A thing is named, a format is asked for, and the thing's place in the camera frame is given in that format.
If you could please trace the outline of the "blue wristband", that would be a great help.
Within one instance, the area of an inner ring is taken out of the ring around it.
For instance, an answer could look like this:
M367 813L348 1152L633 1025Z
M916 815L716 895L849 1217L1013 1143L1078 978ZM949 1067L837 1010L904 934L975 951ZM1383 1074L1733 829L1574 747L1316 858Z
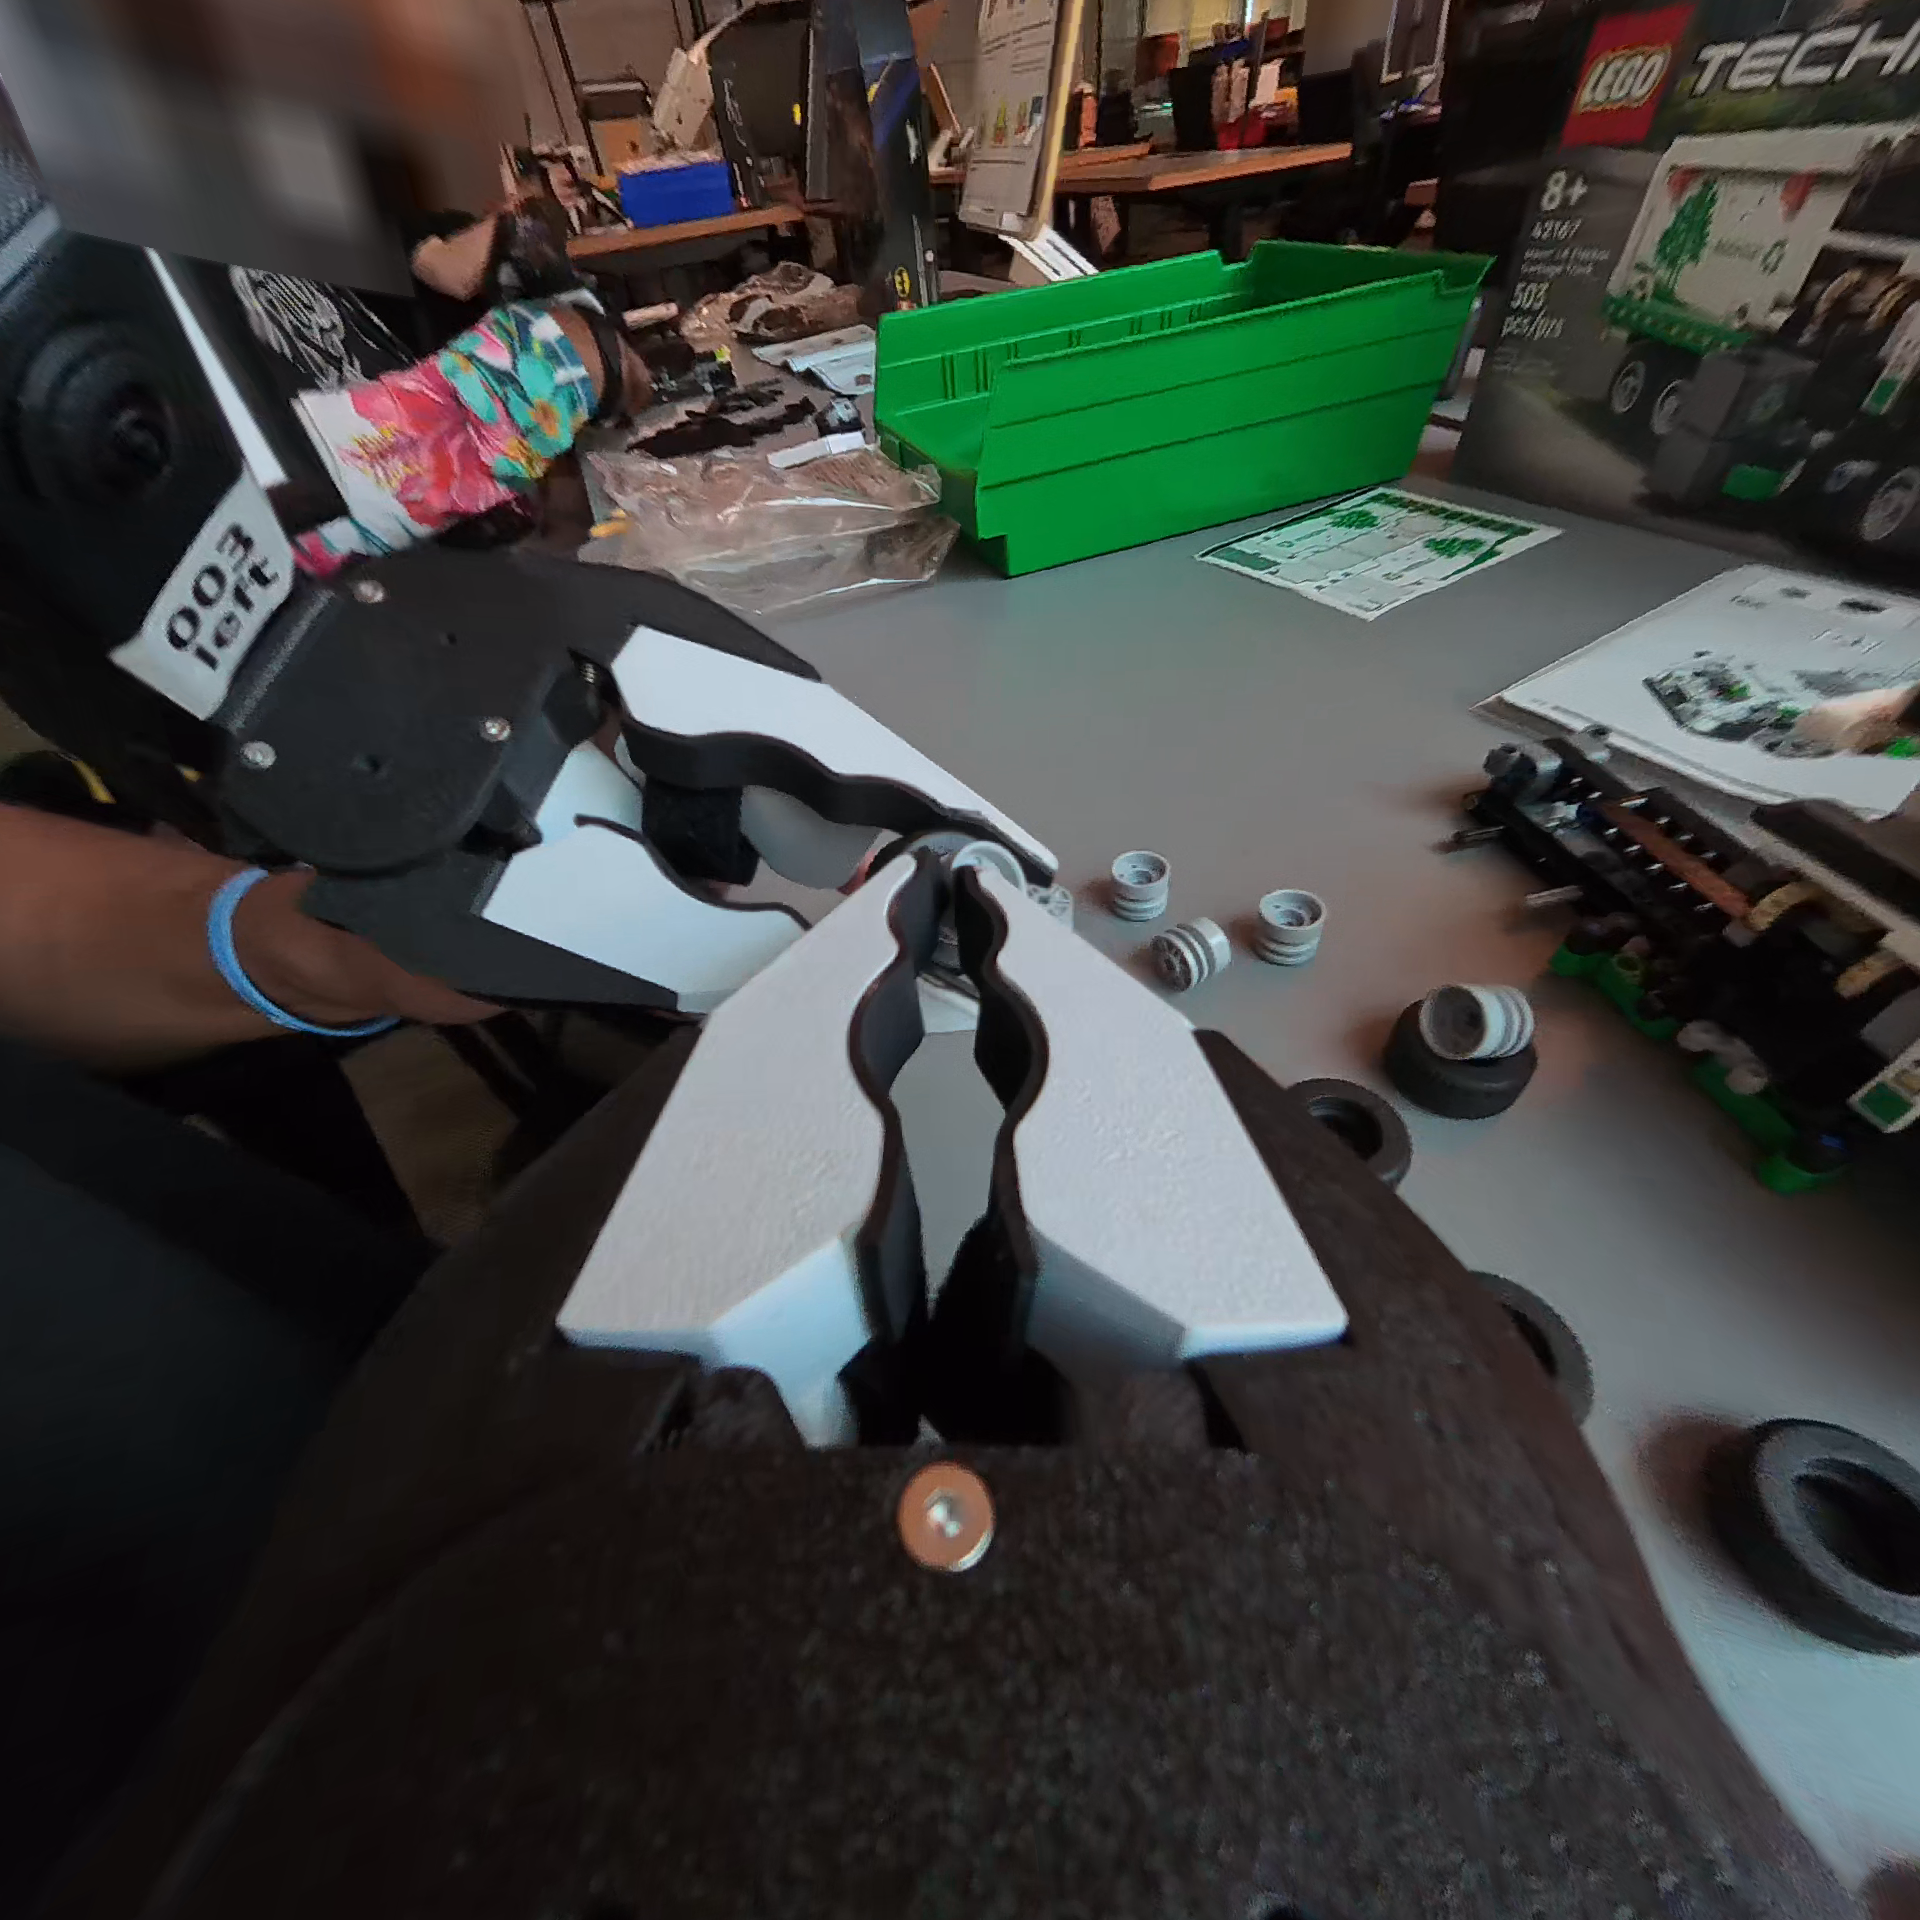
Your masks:
M399 1025L392 1015L374 1017L360 1025L316 1025L291 1014L287 1009L280 1009L270 995L265 995L253 983L235 945L235 914L240 904L247 901L260 883L275 875L275 872L247 867L220 883L220 888L215 888L215 893L208 899L203 939L208 950L208 961L215 967L221 983L225 985L225 991L233 998L237 998L253 1015L265 1017L278 1032L300 1038L358 1043L391 1033Z

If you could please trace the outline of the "clear plastic bag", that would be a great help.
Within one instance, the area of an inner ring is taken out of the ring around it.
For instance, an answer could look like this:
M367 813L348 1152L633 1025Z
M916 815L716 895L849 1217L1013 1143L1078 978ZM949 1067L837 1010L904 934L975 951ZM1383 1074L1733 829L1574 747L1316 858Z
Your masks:
M655 461L593 453L603 518L577 563L649 573L744 618L919 587L960 529L933 466L856 435Z

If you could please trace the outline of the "toy truck set box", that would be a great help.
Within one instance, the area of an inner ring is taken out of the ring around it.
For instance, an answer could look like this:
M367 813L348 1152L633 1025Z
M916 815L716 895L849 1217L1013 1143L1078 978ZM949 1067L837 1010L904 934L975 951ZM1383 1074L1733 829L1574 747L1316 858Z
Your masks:
M1453 480L1915 586L1918 6L1461 6Z

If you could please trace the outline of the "small blue background bin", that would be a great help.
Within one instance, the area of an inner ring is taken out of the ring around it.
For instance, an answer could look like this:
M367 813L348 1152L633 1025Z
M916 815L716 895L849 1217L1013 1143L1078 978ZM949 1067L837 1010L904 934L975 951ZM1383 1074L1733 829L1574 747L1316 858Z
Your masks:
M614 174L614 200L633 230L703 225L737 214L733 173L720 151L635 161Z

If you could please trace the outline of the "person's left hand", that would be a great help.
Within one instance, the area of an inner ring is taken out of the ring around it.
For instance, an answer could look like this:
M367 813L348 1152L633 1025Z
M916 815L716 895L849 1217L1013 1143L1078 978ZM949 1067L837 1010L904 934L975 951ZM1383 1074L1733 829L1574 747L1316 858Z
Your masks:
M308 875L256 883L230 917L237 967L249 985L287 1017L324 1029L401 1025L479 1025L499 1007L407 971L367 939L304 910Z

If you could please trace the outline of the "black toy brick parts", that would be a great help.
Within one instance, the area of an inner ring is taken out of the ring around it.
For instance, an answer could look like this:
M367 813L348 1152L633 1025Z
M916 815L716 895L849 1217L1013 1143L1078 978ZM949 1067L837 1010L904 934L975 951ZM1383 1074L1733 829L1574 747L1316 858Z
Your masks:
M758 451L776 469L871 447L856 401L780 368L740 368L728 350L669 350L643 359L651 403L621 431L620 451L669 464Z

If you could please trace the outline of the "instruction booklet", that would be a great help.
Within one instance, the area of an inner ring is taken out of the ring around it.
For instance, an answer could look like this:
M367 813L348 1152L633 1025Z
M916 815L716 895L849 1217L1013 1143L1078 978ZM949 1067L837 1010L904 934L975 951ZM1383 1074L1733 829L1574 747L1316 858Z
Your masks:
M1870 706L1915 693L1915 600L1780 568L1733 568L1487 701L1596 736L1751 806L1823 800L1857 818L1915 799L1915 734Z

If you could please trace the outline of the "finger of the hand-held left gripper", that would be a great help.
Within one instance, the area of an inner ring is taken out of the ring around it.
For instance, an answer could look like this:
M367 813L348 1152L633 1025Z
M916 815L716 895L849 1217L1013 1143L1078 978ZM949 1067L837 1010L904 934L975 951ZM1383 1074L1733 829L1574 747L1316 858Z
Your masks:
M577 818L501 867L475 917L493 934L475 955L475 998L679 1017L776 993L849 1009L907 978L892 906L883 888L808 926L783 904L713 901L685 888L643 834Z
M651 626L608 672L637 771L737 794L750 848L783 881L843 889L885 834L931 833L1006 848L1022 881L1057 875L1033 833L821 680Z

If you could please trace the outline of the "long wooden background table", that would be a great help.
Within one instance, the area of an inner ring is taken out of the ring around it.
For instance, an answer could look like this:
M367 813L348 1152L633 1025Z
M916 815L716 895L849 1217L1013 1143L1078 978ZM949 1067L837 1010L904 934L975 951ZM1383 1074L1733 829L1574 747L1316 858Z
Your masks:
M1040 214L1046 219L1056 200L1179 201L1207 216L1208 248L1238 262L1247 251L1247 209L1284 198L1299 183L1331 176L1351 161L1351 142L1192 153L1158 153L1139 142L1071 151L1061 155Z

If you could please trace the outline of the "green plastic bin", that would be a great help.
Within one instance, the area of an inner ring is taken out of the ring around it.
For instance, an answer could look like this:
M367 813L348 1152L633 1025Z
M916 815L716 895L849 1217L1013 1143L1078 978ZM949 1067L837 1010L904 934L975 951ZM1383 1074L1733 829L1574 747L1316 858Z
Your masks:
M1003 578L1397 482L1491 269L1261 242L893 313L878 443Z

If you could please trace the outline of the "partly built toy truck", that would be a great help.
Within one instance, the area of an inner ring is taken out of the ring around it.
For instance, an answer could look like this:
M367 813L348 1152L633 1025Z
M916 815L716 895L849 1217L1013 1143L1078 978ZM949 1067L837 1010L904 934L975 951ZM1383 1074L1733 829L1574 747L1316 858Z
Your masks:
M1918 1131L1915 818L1763 806L1734 833L1608 767L1599 731L1494 745L1455 848L1497 847L1572 923L1549 970L1692 1061L1775 1194Z

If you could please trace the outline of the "green white sticker sheet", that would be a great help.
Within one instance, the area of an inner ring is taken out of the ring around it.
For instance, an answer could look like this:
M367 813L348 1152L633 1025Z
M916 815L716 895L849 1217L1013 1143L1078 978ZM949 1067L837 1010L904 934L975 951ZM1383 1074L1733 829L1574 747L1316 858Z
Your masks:
M1371 487L1213 544L1197 561L1374 622L1559 536L1533 520Z

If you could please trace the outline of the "person's left forearm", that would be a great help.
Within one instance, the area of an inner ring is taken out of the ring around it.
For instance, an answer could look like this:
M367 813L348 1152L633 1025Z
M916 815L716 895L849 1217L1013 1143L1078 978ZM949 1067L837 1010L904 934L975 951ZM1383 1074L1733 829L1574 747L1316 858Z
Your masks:
M3 1035L102 1072L262 1041L208 912L240 870L187 843L3 807Z

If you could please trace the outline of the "dark set box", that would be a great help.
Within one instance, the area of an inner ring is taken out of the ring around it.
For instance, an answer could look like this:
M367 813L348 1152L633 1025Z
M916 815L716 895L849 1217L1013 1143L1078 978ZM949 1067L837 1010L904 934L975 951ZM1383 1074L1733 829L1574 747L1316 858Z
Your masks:
M701 42L737 198L827 219L878 313L941 297L913 6L740 6Z

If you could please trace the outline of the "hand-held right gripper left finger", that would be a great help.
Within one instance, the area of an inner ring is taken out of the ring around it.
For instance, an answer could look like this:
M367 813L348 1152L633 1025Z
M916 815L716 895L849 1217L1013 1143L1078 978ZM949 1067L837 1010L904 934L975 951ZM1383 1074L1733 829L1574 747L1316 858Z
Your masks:
M756 1371L805 1443L855 1441L848 1370L892 1375L927 1309L893 1085L947 899L937 858L895 858L705 1021L560 1309L572 1347Z

